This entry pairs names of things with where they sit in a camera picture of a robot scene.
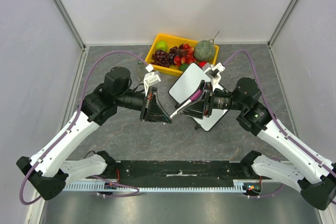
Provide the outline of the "magenta marker cap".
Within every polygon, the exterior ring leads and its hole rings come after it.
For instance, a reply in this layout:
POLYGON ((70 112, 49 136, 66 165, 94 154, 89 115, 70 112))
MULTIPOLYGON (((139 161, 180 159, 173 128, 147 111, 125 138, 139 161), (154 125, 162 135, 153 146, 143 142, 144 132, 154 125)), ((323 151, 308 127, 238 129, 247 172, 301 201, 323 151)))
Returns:
POLYGON ((202 95, 202 93, 203 93, 202 90, 197 90, 197 91, 190 97, 190 100, 191 100, 191 101, 194 101, 194 100, 198 99, 198 97, 199 97, 200 95, 202 95))

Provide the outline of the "white marker pen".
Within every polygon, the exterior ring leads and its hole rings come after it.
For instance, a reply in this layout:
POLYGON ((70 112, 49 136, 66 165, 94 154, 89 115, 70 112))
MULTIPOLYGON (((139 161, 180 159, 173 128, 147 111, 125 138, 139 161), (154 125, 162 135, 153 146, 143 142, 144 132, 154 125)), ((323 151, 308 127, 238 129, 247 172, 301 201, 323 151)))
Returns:
POLYGON ((182 110, 183 108, 185 108, 187 105, 189 105, 192 101, 190 100, 190 98, 188 98, 184 103, 182 103, 171 115, 170 115, 170 119, 172 119, 173 117, 175 117, 180 110, 182 110))

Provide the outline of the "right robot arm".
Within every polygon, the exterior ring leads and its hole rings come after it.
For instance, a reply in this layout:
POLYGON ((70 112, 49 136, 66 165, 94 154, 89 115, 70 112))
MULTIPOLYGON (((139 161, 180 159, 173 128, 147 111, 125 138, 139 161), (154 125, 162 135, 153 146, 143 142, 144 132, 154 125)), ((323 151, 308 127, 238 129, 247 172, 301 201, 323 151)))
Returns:
POLYGON ((242 159, 241 174, 248 179, 266 176, 300 193, 311 206, 326 210, 335 199, 335 163, 321 156, 292 134, 271 109, 259 102, 262 91, 251 78, 238 80, 233 91, 213 89, 201 81, 196 92, 176 106, 175 114, 203 119, 214 110, 235 110, 239 125, 279 151, 283 164, 252 151, 242 159))

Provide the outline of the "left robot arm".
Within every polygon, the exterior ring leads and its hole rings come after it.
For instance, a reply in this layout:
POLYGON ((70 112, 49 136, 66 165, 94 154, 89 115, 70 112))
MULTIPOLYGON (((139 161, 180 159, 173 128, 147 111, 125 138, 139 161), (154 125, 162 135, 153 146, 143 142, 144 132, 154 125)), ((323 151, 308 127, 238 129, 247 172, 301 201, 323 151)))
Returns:
POLYGON ((51 200, 63 189, 80 179, 101 175, 111 178, 115 173, 115 160, 105 151, 90 158, 68 161, 68 156, 92 132, 117 113, 119 107, 140 112, 140 120, 147 122, 172 122, 162 108, 155 84, 161 81, 160 73, 146 67, 142 85, 137 91, 131 88, 131 73, 127 68, 114 67, 92 93, 86 95, 69 122, 38 153, 22 156, 16 162, 40 198, 51 200))

